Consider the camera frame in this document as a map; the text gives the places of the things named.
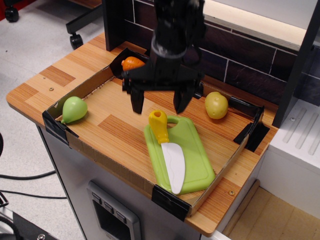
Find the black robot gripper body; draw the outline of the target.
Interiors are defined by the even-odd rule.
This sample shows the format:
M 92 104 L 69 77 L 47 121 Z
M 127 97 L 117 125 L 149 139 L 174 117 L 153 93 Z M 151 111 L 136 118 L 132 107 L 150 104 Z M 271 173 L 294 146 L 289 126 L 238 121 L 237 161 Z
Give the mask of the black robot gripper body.
M 201 80 L 204 73 L 182 65 L 177 60 L 151 56 L 149 59 L 131 55 L 142 60 L 145 65 L 128 71 L 122 70 L 122 90 L 131 93 L 132 87 L 143 91 L 175 91 L 193 87 L 193 97 L 200 97 L 204 87 Z

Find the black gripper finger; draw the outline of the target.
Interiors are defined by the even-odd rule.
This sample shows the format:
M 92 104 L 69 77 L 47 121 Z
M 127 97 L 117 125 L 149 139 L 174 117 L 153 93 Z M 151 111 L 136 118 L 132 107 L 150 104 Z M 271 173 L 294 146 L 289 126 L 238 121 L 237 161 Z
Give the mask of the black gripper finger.
M 131 105 L 132 109 L 135 113 L 141 115 L 143 110 L 143 104 L 144 104 L 144 90 L 141 90 L 137 87 L 132 87 L 130 92 L 130 99 L 131 99 Z
M 194 95 L 193 87 L 179 88 L 174 91 L 173 105 L 177 114 L 182 113 Z

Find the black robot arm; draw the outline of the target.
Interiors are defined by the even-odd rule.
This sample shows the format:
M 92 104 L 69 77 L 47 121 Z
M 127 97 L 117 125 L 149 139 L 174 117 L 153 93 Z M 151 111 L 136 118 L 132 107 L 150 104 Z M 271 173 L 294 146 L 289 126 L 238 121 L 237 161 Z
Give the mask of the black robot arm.
M 206 32 L 203 0 L 156 0 L 157 25 L 154 29 L 149 59 L 145 65 L 122 73 L 122 89 L 130 95 L 132 109 L 141 114 L 146 91 L 173 91 L 176 113 L 182 113 L 192 100 L 201 98 L 204 73 L 186 63 L 184 56 Z

